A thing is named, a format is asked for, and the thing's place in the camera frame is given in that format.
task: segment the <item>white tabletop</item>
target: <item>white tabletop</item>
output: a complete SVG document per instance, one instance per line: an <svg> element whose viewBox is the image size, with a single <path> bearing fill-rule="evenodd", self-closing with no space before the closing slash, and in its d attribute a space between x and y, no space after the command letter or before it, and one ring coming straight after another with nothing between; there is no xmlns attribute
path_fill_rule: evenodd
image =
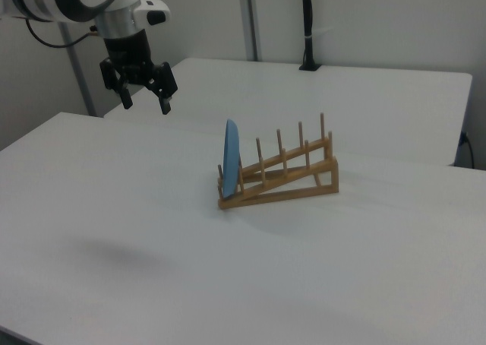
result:
<svg viewBox="0 0 486 345"><path fill-rule="evenodd" d="M336 152L339 194L222 212L222 143L61 114L0 152L0 326L44 345L484 343L486 173Z"/></svg>
<svg viewBox="0 0 486 345"><path fill-rule="evenodd" d="M280 128L297 138L297 122L326 114L340 151L449 165L469 98L469 74L186 59L174 67L179 91L163 116L148 90L107 119L220 133L234 119L246 138L274 142ZM310 134L318 123L307 126Z"/></svg>

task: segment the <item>white wall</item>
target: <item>white wall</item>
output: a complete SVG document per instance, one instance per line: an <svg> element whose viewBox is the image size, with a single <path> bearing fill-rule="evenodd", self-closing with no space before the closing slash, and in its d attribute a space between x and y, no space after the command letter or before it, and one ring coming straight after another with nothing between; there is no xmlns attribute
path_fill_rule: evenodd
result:
<svg viewBox="0 0 486 345"><path fill-rule="evenodd" d="M313 0L316 60L328 65L462 71L473 75L464 129L486 169L485 0ZM260 57L302 59L301 0L256 0ZM469 166L465 148L459 163Z"/></svg>
<svg viewBox="0 0 486 345"><path fill-rule="evenodd" d="M57 24L33 27L62 43ZM38 43L24 21L0 20L0 65L0 150L59 112L87 113L66 51Z"/></svg>
<svg viewBox="0 0 486 345"><path fill-rule="evenodd" d="M172 20L147 30L155 63L176 65L187 57L247 59L240 0L163 1L172 11ZM70 31L76 37L86 28L71 25ZM98 115L104 116L120 101L105 89L99 71L107 56L103 40L92 38L76 47Z"/></svg>

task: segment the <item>white table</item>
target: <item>white table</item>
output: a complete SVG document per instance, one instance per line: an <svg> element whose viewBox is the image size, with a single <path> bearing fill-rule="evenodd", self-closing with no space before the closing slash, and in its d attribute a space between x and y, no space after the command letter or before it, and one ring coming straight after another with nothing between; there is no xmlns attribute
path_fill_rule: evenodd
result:
<svg viewBox="0 0 486 345"><path fill-rule="evenodd" d="M0 325L43 345L484 343L484 172L336 152L339 194L222 212L222 142L61 114L0 152Z"/></svg>
<svg viewBox="0 0 486 345"><path fill-rule="evenodd" d="M106 119L179 127L220 134L234 119L246 138L275 142L276 129L297 141L299 120L308 135L326 114L339 151L374 157L449 165L453 163L471 75L432 71L322 67L302 72L297 65L186 59L174 67L179 91L163 116L148 90Z"/></svg>

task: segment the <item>blue plate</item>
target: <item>blue plate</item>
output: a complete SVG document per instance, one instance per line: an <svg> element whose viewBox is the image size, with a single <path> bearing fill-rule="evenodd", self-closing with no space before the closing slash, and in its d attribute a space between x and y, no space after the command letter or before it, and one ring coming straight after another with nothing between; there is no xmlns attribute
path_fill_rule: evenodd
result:
<svg viewBox="0 0 486 345"><path fill-rule="evenodd" d="M225 156L222 166L222 196L235 194L240 166L240 137L238 127L229 119L226 123Z"/></svg>

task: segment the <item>black pole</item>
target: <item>black pole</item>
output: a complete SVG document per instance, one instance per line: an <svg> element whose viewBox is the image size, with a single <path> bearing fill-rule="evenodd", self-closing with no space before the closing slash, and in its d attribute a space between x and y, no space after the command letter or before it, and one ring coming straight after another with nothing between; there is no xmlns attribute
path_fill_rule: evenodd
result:
<svg viewBox="0 0 486 345"><path fill-rule="evenodd" d="M320 65L314 61L314 47L312 45L312 0L302 0L304 8L305 53L300 70L316 71Z"/></svg>

